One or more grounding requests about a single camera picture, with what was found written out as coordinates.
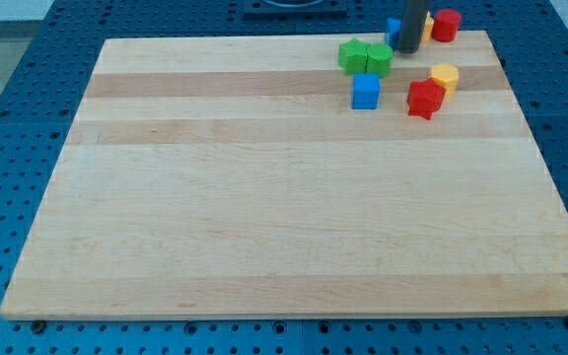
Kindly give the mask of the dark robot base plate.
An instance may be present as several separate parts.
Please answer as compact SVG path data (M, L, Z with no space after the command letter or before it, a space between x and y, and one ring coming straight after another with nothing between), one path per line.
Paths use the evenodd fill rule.
M346 0L243 0L245 17L346 15Z

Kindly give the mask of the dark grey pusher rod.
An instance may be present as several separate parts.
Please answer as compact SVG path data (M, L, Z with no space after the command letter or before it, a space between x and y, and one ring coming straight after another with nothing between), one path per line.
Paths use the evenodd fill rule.
M430 0L406 0L397 50L402 54L418 51L424 31Z

